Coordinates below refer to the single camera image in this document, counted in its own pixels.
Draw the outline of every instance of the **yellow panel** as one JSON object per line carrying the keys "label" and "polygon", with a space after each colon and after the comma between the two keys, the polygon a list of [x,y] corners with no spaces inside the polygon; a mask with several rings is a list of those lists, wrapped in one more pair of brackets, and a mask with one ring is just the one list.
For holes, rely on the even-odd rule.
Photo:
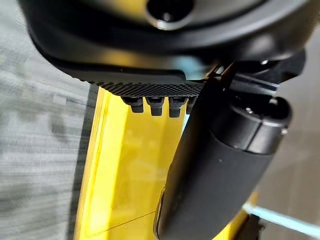
{"label": "yellow panel", "polygon": [[[169,118],[132,113],[120,97],[100,89],[94,113],[75,226],[75,240],[154,240],[152,225],[185,109]],[[215,238],[228,240],[241,215]]]}

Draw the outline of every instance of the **black plastic housing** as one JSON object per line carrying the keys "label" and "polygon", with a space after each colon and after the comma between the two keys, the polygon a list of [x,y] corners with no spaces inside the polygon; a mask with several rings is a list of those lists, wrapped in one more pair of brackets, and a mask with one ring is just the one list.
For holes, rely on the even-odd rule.
{"label": "black plastic housing", "polygon": [[154,225],[158,239],[215,237],[249,198],[291,118],[283,98],[206,84],[169,168]]}
{"label": "black plastic housing", "polygon": [[286,59],[304,47],[320,9],[319,0],[265,0],[227,19],[161,31],[78,0],[18,2],[49,62],[126,97],[197,96],[216,59]]}

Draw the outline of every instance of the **textured black surface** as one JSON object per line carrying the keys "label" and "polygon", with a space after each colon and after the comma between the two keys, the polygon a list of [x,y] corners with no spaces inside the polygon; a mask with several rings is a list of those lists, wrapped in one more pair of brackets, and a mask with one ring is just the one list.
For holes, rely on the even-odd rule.
{"label": "textured black surface", "polygon": [[195,84],[123,84],[98,83],[114,95],[124,97],[180,97],[198,96],[202,83]]}

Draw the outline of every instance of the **screw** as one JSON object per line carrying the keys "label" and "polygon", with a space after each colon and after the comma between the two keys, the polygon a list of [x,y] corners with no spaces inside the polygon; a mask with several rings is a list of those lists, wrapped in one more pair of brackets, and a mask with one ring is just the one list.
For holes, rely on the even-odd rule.
{"label": "screw", "polygon": [[283,129],[281,130],[281,134],[282,134],[282,135],[287,135],[287,134],[288,134],[288,129],[283,128]]}
{"label": "screw", "polygon": [[253,114],[253,113],[254,113],[254,111],[252,111],[250,107],[247,107],[245,110],[246,110],[249,114]]}

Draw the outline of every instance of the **small black tab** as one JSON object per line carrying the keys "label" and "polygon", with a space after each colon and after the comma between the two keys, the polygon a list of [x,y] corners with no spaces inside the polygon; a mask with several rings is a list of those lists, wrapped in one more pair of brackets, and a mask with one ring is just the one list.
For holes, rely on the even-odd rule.
{"label": "small black tab", "polygon": [[121,97],[123,102],[131,106],[131,110],[135,114],[142,114],[144,112],[144,101],[142,97]]}
{"label": "small black tab", "polygon": [[146,97],[146,102],[150,105],[152,116],[162,115],[162,106],[165,102],[164,97]]}
{"label": "small black tab", "polygon": [[178,96],[169,97],[169,117],[178,118],[180,116],[181,107],[186,104],[188,97]]}
{"label": "small black tab", "polygon": [[197,98],[198,98],[197,96],[190,96],[189,97],[188,102],[186,104],[186,111],[185,111],[186,114],[188,114],[188,115],[191,114],[192,108],[194,107]]}

